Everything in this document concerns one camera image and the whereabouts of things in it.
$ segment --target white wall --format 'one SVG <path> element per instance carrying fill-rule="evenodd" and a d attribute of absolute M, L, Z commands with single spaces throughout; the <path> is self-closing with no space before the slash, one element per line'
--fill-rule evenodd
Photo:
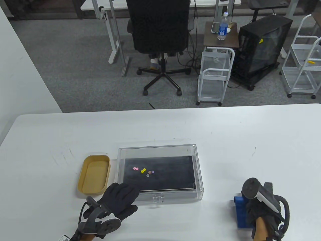
<path fill-rule="evenodd" d="M 0 8 L 0 144 L 22 114 L 61 113 Z"/>

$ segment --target smartphone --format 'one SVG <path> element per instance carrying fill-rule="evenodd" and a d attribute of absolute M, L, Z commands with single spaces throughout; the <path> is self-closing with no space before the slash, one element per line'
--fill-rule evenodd
<path fill-rule="evenodd" d="M 211 33 L 219 33 L 220 30 L 220 23 L 219 22 L 213 22 Z"/>

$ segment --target black office chair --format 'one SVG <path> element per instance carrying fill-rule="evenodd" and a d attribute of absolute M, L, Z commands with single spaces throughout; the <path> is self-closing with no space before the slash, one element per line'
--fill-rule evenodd
<path fill-rule="evenodd" d="M 287 0 L 248 0 L 249 9 L 254 10 L 252 22 L 256 21 L 259 10 L 287 8 L 289 3 Z"/>
<path fill-rule="evenodd" d="M 190 0 L 126 0 L 130 20 L 127 31 L 132 34 L 135 50 L 142 54 L 161 54 L 160 70 L 138 68 L 137 74 L 149 72 L 158 74 L 144 87 L 147 89 L 161 77 L 165 77 L 177 89 L 181 88 L 168 76 L 170 74 L 191 73 L 190 68 L 166 71 L 164 53 L 182 52 L 188 46 L 188 14 Z"/>

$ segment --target gloved hand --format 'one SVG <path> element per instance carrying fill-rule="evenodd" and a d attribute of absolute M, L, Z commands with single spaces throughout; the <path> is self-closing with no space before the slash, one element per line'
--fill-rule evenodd
<path fill-rule="evenodd" d="M 275 237 L 275 231 L 278 230 L 278 226 L 281 222 L 284 222 L 284 218 L 281 213 L 276 213 L 271 210 L 264 202 L 260 202 L 257 198 L 250 199 L 246 205 L 247 210 L 247 224 L 252 225 L 254 227 L 252 238 L 254 237 L 254 233 L 256 230 L 256 220 L 258 218 L 263 218 L 268 232 L 269 237 L 277 239 Z"/>
<path fill-rule="evenodd" d="M 138 195 L 139 190 L 134 186 L 125 183 L 113 183 L 107 188 L 104 195 L 97 201 L 97 203 L 107 206 L 115 217 L 123 221 L 125 218 L 137 211 L 137 206 L 132 205 L 132 203 Z M 93 210 L 93 207 L 87 209 L 83 213 L 83 217 L 87 219 Z M 98 218 L 101 219 L 105 216 L 105 214 L 101 214 Z"/>

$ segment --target plastic water bottle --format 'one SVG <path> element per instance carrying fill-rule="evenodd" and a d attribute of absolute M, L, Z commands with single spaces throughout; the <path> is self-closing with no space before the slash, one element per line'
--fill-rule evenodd
<path fill-rule="evenodd" d="M 228 15 L 229 15 L 228 12 L 224 12 L 223 14 L 223 17 L 220 23 L 219 33 L 217 34 L 218 40 L 224 40 L 226 38 L 227 27 L 229 25 Z"/>

